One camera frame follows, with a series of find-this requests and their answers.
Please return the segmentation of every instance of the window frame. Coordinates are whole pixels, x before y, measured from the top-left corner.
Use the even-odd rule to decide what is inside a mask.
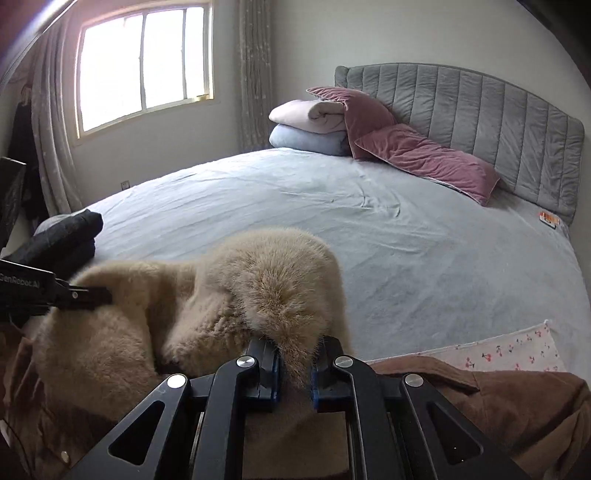
[[[187,9],[194,8],[194,7],[202,7],[203,8],[203,77],[204,77],[204,87],[206,93],[204,95],[200,95],[197,97],[187,98],[187,84],[186,84],[186,59],[184,54],[184,47],[185,47],[185,29],[186,29],[186,17],[187,17]],[[150,13],[155,12],[164,12],[169,10],[182,10],[183,11],[183,43],[181,48],[181,58],[183,60],[183,96],[185,97],[182,100],[177,100],[176,102],[169,102],[163,103],[162,105],[152,106],[147,108],[145,106],[145,89],[144,89],[144,32],[145,32],[145,23],[146,23],[146,16]],[[142,32],[141,32],[141,39],[140,39],[140,53],[139,53],[139,90],[141,96],[141,105],[142,109],[130,113],[129,115],[124,115],[117,117],[109,122],[105,122],[104,124],[98,125],[97,127],[83,130],[83,123],[82,123],[82,109],[80,107],[80,60],[82,57],[82,48],[84,46],[84,38],[86,34],[86,30],[96,25],[99,25],[104,22],[108,22],[110,20],[115,20],[117,18],[125,18],[125,17],[133,17],[135,15],[142,15]],[[81,141],[82,139],[93,135],[99,131],[102,131],[106,128],[112,127],[117,125],[121,122],[137,118],[143,116],[147,113],[158,112],[161,110],[166,110],[169,108],[178,107],[180,105],[188,105],[191,103],[201,103],[201,102],[212,102],[214,100],[214,83],[213,83],[213,2],[202,0],[201,2],[185,2],[185,3],[175,3],[175,4],[165,4],[159,5],[154,7],[142,7],[139,6],[135,9],[126,9],[124,12],[113,12],[109,15],[104,15],[100,18],[94,18],[91,21],[85,22],[79,32],[79,38],[76,46],[76,62],[74,67],[74,126],[76,130],[76,140]]]

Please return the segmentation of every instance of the channel-tufted headboard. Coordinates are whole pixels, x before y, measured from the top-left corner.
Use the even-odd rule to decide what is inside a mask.
[[[503,189],[572,222],[583,124],[533,93],[483,73],[417,63],[337,67],[335,85],[362,90],[399,122],[493,164]]]

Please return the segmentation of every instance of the light blue folded blanket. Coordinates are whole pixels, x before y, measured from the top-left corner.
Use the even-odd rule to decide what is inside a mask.
[[[271,132],[269,142],[275,148],[288,147],[295,150],[323,153],[337,157],[351,155],[347,132],[333,132],[329,134],[314,134],[289,127],[288,125],[277,125]]]

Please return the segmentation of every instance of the black folded clothes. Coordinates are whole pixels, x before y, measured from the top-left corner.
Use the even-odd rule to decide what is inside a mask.
[[[68,280],[95,256],[95,237],[102,229],[100,213],[84,210],[37,233],[5,260]]]

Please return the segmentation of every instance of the beige fluffy fur coat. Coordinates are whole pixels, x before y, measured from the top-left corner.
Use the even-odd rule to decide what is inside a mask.
[[[339,266],[321,240],[294,229],[245,232],[193,263],[103,264],[72,283],[107,287],[113,304],[53,309],[43,320],[34,358],[50,394],[117,421],[163,380],[155,362],[198,377],[263,334],[288,375],[276,412],[247,418],[244,477],[347,470],[343,417],[316,414],[310,401],[319,337],[350,351]]]

